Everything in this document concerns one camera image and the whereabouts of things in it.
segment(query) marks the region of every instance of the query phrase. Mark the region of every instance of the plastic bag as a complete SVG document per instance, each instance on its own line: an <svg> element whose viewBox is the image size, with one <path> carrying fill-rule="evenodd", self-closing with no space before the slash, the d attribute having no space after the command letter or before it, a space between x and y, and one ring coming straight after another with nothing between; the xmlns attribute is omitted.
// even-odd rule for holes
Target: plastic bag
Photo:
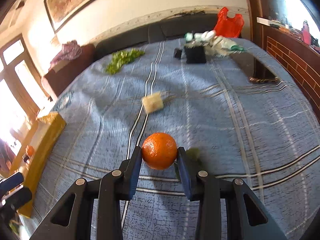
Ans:
<svg viewBox="0 0 320 240"><path fill-rule="evenodd" d="M218 13L218 22L214 27L217 36L224 36L226 38L237 38L239 37L244 20L241 14L236 14L234 18L227 17L228 8L223 7Z"/></svg>

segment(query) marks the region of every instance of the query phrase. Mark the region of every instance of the brown armchair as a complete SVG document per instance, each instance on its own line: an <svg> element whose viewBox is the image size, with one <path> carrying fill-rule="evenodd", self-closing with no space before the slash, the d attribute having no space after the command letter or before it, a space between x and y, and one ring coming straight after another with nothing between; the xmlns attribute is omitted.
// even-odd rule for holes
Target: brown armchair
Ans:
<svg viewBox="0 0 320 240"><path fill-rule="evenodd" d="M81 55L69 61L61 62L59 69L52 68L41 78L43 88L53 100L71 84L71 82L94 62L95 47L93 44L82 46Z"/></svg>

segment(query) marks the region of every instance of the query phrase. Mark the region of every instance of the metal rivet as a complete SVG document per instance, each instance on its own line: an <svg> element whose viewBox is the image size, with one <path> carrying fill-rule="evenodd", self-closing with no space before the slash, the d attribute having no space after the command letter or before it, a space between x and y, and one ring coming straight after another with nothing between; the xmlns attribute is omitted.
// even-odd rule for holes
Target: metal rivet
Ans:
<svg viewBox="0 0 320 240"><path fill-rule="evenodd" d="M77 179L76 184L77 185L83 185L85 183L84 179Z"/></svg>
<svg viewBox="0 0 320 240"><path fill-rule="evenodd" d="M242 179L235 179L235 183L237 185L242 185L243 184L243 180Z"/></svg>
<svg viewBox="0 0 320 240"><path fill-rule="evenodd" d="M206 177L206 176L208 176L208 173L207 173L206 171L199 171L199 172L198 172L198 175L199 175L200 177Z"/></svg>
<svg viewBox="0 0 320 240"><path fill-rule="evenodd" d="M120 170L115 170L112 172L112 176L117 177L121 175L121 171Z"/></svg>

